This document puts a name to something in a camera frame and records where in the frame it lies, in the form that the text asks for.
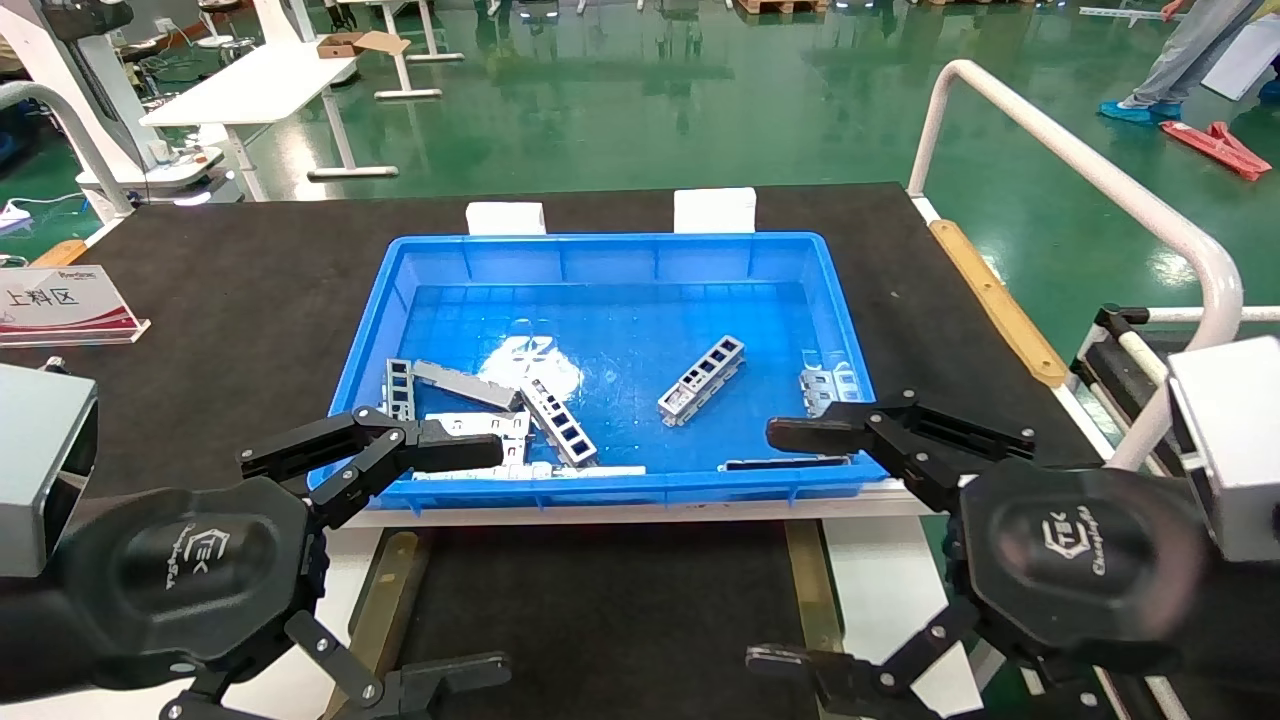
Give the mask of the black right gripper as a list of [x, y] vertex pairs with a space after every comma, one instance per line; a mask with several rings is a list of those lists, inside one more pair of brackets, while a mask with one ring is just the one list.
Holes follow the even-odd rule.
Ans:
[[[952, 512], [964, 580], [963, 597], [882, 664], [765, 643], [748, 647], [749, 671], [800, 682], [845, 717], [941, 719], [913, 685], [975, 630], [1032, 664], [1155, 674], [1187, 661], [1213, 546], [1201, 512], [1167, 479], [1037, 466], [1028, 462], [1034, 429], [946, 413], [911, 389], [882, 404], [832, 401], [818, 416], [776, 416], [765, 438], [791, 454], [867, 454], [929, 510]], [[963, 487], [931, 443], [997, 464]]]

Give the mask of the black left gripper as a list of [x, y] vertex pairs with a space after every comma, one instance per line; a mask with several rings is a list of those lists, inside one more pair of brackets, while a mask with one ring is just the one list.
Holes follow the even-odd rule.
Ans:
[[[335, 719], [431, 719], [447, 694], [507, 683], [503, 652], [376, 678], [312, 615], [328, 565], [323, 525], [343, 527], [411, 471], [488, 469], [503, 457], [493, 433], [453, 436], [362, 406], [242, 450], [248, 480], [237, 486], [93, 502], [55, 552], [61, 684], [132, 691], [200, 673], [247, 682], [293, 644], [346, 697]], [[334, 462], [343, 465], [308, 491], [310, 505], [278, 484]]]

